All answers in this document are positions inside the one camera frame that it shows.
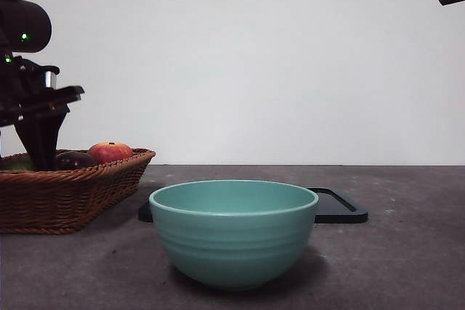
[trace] dark gray tabletop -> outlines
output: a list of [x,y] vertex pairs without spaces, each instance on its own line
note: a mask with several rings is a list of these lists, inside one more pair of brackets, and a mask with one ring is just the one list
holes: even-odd
[[[338,189],[369,221],[318,224],[296,265],[258,290],[211,290],[170,265],[137,209],[160,186],[232,178]],[[462,310],[464,231],[464,167],[149,166],[81,232],[0,236],[0,308]]]

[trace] wicker basket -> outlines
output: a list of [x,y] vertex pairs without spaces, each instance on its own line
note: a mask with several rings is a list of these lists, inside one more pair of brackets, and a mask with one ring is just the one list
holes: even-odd
[[83,229],[137,191],[155,152],[133,152],[124,160],[72,171],[0,171],[0,233],[70,234]]

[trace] teal bowl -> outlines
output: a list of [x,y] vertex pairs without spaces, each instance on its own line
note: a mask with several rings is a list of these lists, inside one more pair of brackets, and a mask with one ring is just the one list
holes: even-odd
[[318,196],[273,181],[211,180],[150,195],[161,245],[184,274],[225,290],[259,287],[307,246]]

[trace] black plastic tray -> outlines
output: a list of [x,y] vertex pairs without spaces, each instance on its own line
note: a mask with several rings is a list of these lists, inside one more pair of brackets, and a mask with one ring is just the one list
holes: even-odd
[[[315,223],[353,224],[368,220],[368,211],[348,197],[328,188],[308,189],[318,194],[319,197]],[[140,221],[153,221],[148,201],[139,208],[138,213]]]

